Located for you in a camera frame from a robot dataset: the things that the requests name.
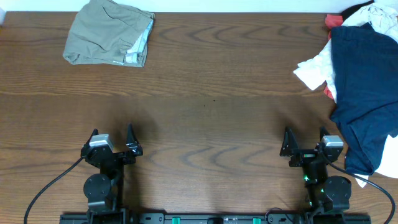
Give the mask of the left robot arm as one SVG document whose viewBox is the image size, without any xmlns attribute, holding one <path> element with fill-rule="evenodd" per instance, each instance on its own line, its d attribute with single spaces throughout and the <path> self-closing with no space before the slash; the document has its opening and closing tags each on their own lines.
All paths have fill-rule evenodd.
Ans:
<svg viewBox="0 0 398 224">
<path fill-rule="evenodd" d="M 88 199 L 88 223 L 135 223 L 136 216 L 123 205 L 124 166 L 134 164 L 143 155 L 133 127 L 127 128 L 128 150 L 114 152 L 108 134 L 94 129 L 81 149 L 81 158 L 99 169 L 87 178 L 83 192 Z"/>
</svg>

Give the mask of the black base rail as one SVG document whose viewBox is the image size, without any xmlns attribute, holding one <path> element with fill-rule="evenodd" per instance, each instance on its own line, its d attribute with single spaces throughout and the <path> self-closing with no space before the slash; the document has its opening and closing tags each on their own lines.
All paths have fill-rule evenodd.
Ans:
<svg viewBox="0 0 398 224">
<path fill-rule="evenodd" d="M 164 215 L 162 213 L 143 213 L 128 217 L 124 214 L 108 217 L 86 215 L 61 215 L 60 224 L 126 223 L 126 224 L 289 224 L 306 223 L 299 214 L 268 213 L 266 215 Z"/>
</svg>

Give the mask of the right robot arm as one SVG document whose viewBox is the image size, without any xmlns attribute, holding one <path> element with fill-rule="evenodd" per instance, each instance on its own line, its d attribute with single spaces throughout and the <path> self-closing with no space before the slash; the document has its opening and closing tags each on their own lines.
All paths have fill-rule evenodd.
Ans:
<svg viewBox="0 0 398 224">
<path fill-rule="evenodd" d="M 346 177 L 329 176 L 327 166 L 338 159 L 343 141 L 320 128 L 320 142 L 313 149 L 301 149 L 293 131 L 286 127 L 280 150 L 289 157 L 290 167 L 301 167 L 310 208 L 291 218 L 292 223 L 344 223 L 343 212 L 349 209 L 351 182 Z"/>
</svg>

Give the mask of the white patterned shirt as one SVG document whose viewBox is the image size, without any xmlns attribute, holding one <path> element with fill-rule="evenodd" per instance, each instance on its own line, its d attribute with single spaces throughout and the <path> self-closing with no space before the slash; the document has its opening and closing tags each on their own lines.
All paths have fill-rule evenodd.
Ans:
<svg viewBox="0 0 398 224">
<path fill-rule="evenodd" d="M 376 32 L 385 34 L 397 40 L 397 8 L 386 3 L 374 2 L 364 6 L 341 26 L 361 26 L 370 24 Z M 311 90 L 315 90 L 321 84 L 326 83 L 332 91 L 334 101 L 337 100 L 337 90 L 335 87 L 335 73 L 331 61 L 331 42 L 314 58 L 308 59 L 298 64 L 294 74 Z M 397 178 L 397 162 L 393 157 L 397 155 L 397 136 L 388 135 L 384 140 L 384 151 L 382 154 L 381 165 L 376 169 L 378 174 Z"/>
</svg>

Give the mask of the red garment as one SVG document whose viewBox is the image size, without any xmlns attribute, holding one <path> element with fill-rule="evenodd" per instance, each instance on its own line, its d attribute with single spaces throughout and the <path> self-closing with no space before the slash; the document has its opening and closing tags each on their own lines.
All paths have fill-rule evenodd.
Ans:
<svg viewBox="0 0 398 224">
<path fill-rule="evenodd" d="M 343 17 L 342 16 L 336 16 L 336 15 L 331 15 L 327 14 L 325 18 L 325 25 L 327 28 L 332 29 L 334 27 L 341 26 L 343 24 Z M 331 98 L 332 100 L 334 99 L 332 95 L 332 91 L 329 89 L 328 85 L 325 86 L 324 88 L 324 94 L 326 94 L 327 97 Z"/>
</svg>

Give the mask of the navy blue shorts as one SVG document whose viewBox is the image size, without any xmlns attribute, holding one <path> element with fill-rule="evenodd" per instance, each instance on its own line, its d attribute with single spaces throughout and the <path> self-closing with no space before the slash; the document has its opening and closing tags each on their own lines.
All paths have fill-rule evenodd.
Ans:
<svg viewBox="0 0 398 224">
<path fill-rule="evenodd" d="M 397 42 L 368 23 L 331 31 L 336 108 L 330 119 L 349 149 L 345 169 L 371 175 L 397 136 Z"/>
</svg>

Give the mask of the folded khaki shorts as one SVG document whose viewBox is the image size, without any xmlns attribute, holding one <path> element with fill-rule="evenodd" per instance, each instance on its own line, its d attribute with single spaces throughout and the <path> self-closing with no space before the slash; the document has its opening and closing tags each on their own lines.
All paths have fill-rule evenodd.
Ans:
<svg viewBox="0 0 398 224">
<path fill-rule="evenodd" d="M 75 16 L 63 58 L 72 65 L 142 68 L 155 14 L 109 0 L 90 0 Z"/>
</svg>

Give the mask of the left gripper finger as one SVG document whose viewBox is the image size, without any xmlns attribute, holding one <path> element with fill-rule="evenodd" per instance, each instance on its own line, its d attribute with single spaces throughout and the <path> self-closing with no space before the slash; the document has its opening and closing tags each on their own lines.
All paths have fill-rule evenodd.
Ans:
<svg viewBox="0 0 398 224">
<path fill-rule="evenodd" d="M 140 145 L 134 134 L 132 124 L 129 124 L 127 127 L 126 146 L 129 148 L 130 151 L 132 151 L 135 156 L 143 155 L 142 146 Z"/>
<path fill-rule="evenodd" d="M 91 141 L 91 138 L 92 138 L 93 136 L 96 136 L 96 135 L 98 135 L 98 130 L 97 130 L 97 129 L 94 129 L 93 132 L 91 133 L 89 139 L 87 140 L 87 142 L 86 142 L 85 144 L 86 144 L 86 145 L 89 145 L 89 144 L 90 144 L 90 141 Z"/>
</svg>

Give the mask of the black garment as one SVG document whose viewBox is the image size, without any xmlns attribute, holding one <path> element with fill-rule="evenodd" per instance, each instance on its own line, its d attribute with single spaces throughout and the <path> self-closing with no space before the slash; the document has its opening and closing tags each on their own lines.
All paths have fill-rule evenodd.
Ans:
<svg viewBox="0 0 398 224">
<path fill-rule="evenodd" d="M 343 18 L 343 21 L 347 20 L 347 18 L 349 18 L 351 15 L 353 15 L 356 11 L 358 11 L 359 9 L 361 9 L 364 6 L 370 5 L 374 3 L 374 0 L 368 1 L 368 2 L 364 2 L 361 4 L 356 4 L 354 6 L 351 6 L 347 9 L 345 9 L 344 11 L 342 11 L 340 13 L 341 17 Z"/>
</svg>

